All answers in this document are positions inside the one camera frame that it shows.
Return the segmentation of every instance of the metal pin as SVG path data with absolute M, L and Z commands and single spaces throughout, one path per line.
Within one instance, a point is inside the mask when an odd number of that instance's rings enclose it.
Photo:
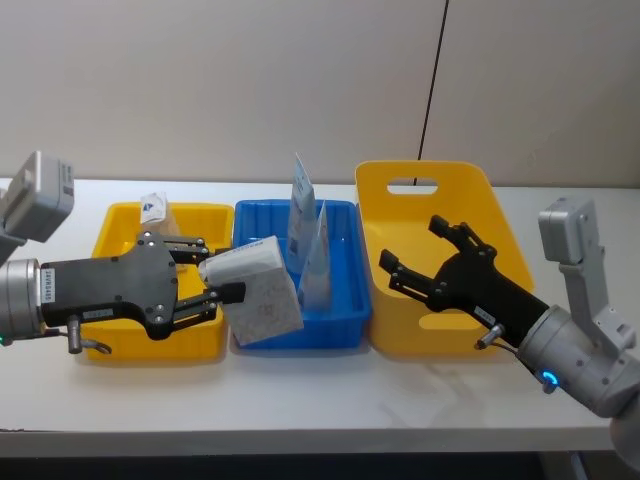
M 484 350 L 504 333 L 504 327 L 499 323 L 494 325 L 483 337 L 476 342 L 476 349 Z
M 544 382 L 542 382 L 542 391 L 547 395 L 550 395 L 553 392 L 555 392 L 556 387 L 557 385 L 554 385 L 553 383 L 551 383 L 551 380 L 549 379 L 545 379 Z
M 82 337 L 80 336 L 80 317 L 72 315 L 67 321 L 67 343 L 69 353 L 82 352 Z

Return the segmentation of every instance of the white label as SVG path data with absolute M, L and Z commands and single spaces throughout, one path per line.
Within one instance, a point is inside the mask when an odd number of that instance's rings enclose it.
M 102 310 L 91 310 L 90 312 L 84 312 L 82 316 L 85 320 L 89 320 L 90 318 L 113 317 L 113 309 L 104 308 Z
M 73 168 L 60 162 L 60 174 L 62 176 L 62 192 L 73 197 Z
M 476 315 L 478 315 L 480 318 L 484 318 L 487 322 L 489 322 L 492 326 L 495 325 L 496 323 L 496 317 L 494 317 L 493 315 L 491 315 L 490 313 L 485 312 L 484 310 L 482 310 L 480 307 L 476 306 L 476 308 L 473 309 L 473 313 L 475 313 Z
M 40 270 L 40 297 L 43 304 L 56 301 L 56 271 L 53 268 Z

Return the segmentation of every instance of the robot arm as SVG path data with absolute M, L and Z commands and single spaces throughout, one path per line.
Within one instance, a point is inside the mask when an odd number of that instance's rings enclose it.
M 0 199 L 0 345 L 64 335 L 69 353 L 110 353 L 109 346 L 82 339 L 82 323 L 129 318 L 149 338 L 163 340 L 215 318 L 219 303 L 244 300 L 244 283 L 230 283 L 178 301 L 176 264 L 209 258 L 202 238 L 144 232 L 121 256 L 3 265 L 27 239 L 49 238 L 71 212 L 73 193 L 71 167 L 34 152 Z
M 73 209 L 73 169 L 33 152 L 0 191 L 0 266 L 28 239 L 45 242 Z
M 571 314 L 548 307 L 498 272 L 495 248 L 468 225 L 450 227 L 437 215 L 429 230 L 458 253 L 433 279 L 387 250 L 380 266 L 391 274 L 390 288 L 433 311 L 463 310 L 486 326 L 477 348 L 502 338 L 517 349 L 545 393 L 560 387 L 596 415 L 613 417 L 618 453 L 640 468 L 640 363 L 626 353 L 635 345 L 635 330 L 609 306 L 593 201 L 560 199 L 540 214 L 539 226 L 546 258 L 559 262 L 565 276 Z
M 0 269 L 2 343 L 52 336 L 56 331 L 46 327 L 66 326 L 69 353 L 79 353 L 82 323 L 129 318 L 140 323 L 152 340 L 163 340 L 172 332 L 212 320 L 219 303 L 244 300 L 245 285 L 229 283 L 178 301 L 176 264 L 198 264 L 208 257 L 201 238 L 145 232 L 121 256 L 41 267 L 36 260 L 10 261 Z M 93 345 L 89 341 L 84 346 Z

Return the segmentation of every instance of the gray wall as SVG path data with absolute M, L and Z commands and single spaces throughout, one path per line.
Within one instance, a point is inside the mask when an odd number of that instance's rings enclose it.
M 0 175 L 315 182 L 466 160 L 500 184 L 640 185 L 640 3 L 5 0 Z

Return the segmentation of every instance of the black cable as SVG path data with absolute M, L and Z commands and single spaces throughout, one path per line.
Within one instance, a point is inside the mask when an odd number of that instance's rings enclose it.
M 518 351 L 515 348 L 511 348 L 508 345 L 505 345 L 503 343 L 492 343 L 491 345 L 489 345 L 490 347 L 498 347 L 501 348 L 503 350 L 506 350 L 507 352 L 513 353 L 514 355 L 518 355 Z
M 429 112 L 431 111 L 431 99 L 433 98 L 433 89 L 436 85 L 436 73 L 438 72 L 438 61 L 440 60 L 440 50 L 442 50 L 442 39 L 444 38 L 444 25 L 447 23 L 447 12 L 449 11 L 449 0 L 444 4 L 444 12 L 442 13 L 442 24 L 440 25 L 440 36 L 438 37 L 438 47 L 436 49 L 436 58 L 433 65 L 433 75 L 431 75 L 431 85 L 429 86 L 429 97 L 427 99 L 427 111 L 424 115 L 424 125 L 422 126 L 422 137 L 420 138 L 420 148 L 418 149 L 418 160 L 422 159 L 422 149 L 424 147 L 424 137 L 427 134 L 427 122 L 429 121 Z M 418 184 L 418 179 L 413 179 L 413 184 Z
M 61 337 L 69 337 L 69 334 L 65 332 L 58 332 L 58 335 Z M 97 350 L 104 355 L 110 355 L 112 352 L 109 345 L 107 345 L 106 343 L 98 342 L 97 340 L 86 340 L 83 338 L 80 340 L 80 342 L 82 344 L 82 348 L 93 348 L 94 350 Z

